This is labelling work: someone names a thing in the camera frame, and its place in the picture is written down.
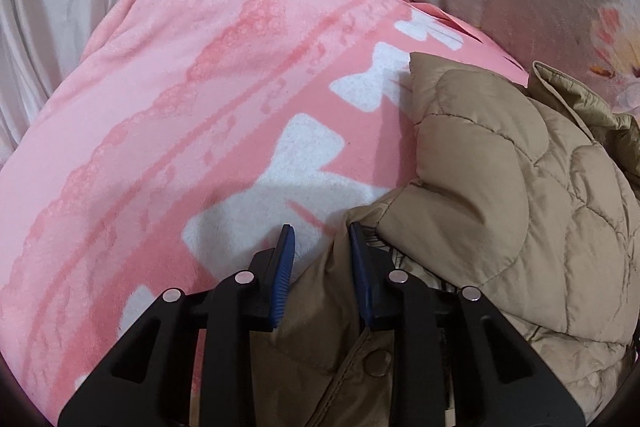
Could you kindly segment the pink patterned blanket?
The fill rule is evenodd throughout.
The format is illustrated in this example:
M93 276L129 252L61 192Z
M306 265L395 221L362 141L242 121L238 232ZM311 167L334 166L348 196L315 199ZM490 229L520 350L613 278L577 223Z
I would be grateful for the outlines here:
M409 0L119 0L1 170L1 353L49 421L162 291L202 291L416 175L409 58L517 83Z

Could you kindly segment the beige quilted puffer jacket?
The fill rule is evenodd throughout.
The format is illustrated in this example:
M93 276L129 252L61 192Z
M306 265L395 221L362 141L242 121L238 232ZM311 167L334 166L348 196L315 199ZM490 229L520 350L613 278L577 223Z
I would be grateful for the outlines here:
M639 317L639 126L535 63L526 86L410 60L416 179L349 210L398 268L473 285L595 418L630 371ZM348 236L252 340L262 426L384 426L393 338L358 326Z

